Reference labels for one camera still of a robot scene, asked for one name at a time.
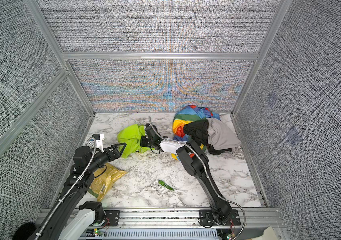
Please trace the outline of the neon green cloth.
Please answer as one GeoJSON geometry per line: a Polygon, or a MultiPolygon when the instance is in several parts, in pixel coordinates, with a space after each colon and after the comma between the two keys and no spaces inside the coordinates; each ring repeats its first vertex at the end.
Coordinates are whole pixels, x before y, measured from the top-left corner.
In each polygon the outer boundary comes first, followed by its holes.
{"type": "Polygon", "coordinates": [[[134,124],[118,133],[118,142],[127,144],[125,150],[125,154],[127,157],[132,153],[144,153],[150,150],[150,148],[141,147],[141,138],[145,135],[144,129],[144,125],[134,124]]]}

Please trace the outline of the grey cloth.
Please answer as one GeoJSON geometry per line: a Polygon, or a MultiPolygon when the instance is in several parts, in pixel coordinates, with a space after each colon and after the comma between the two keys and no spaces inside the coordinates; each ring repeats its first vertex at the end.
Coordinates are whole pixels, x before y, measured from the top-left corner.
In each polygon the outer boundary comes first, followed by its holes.
{"type": "Polygon", "coordinates": [[[236,133],[216,118],[208,118],[207,120],[208,152],[212,155],[220,155],[224,152],[238,152],[241,141],[238,139],[236,133]]]}

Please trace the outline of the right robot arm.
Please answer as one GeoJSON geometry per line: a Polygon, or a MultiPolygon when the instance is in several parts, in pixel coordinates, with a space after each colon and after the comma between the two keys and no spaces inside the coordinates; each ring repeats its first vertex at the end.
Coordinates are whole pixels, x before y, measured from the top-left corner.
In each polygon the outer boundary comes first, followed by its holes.
{"type": "Polygon", "coordinates": [[[245,225],[246,217],[243,216],[241,221],[238,212],[233,210],[231,205],[236,205],[242,214],[244,214],[243,208],[225,199],[221,194],[210,173],[208,157],[194,140],[180,142],[162,137],[157,132],[156,126],[152,124],[146,124],[143,140],[145,147],[153,148],[161,153],[177,155],[186,172],[197,179],[206,194],[215,224],[223,226],[232,222],[236,226],[245,225]]]}

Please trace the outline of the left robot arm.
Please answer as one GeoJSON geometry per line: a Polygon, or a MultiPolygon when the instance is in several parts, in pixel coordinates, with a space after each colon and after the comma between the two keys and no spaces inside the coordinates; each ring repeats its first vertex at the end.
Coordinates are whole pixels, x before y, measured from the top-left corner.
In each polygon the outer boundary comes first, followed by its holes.
{"type": "Polygon", "coordinates": [[[94,172],[119,159],[127,144],[111,145],[103,150],[82,146],[75,150],[74,170],[66,179],[63,192],[30,240],[77,240],[88,227],[106,219],[102,204],[86,202],[75,218],[68,220],[95,179],[94,172]]]}

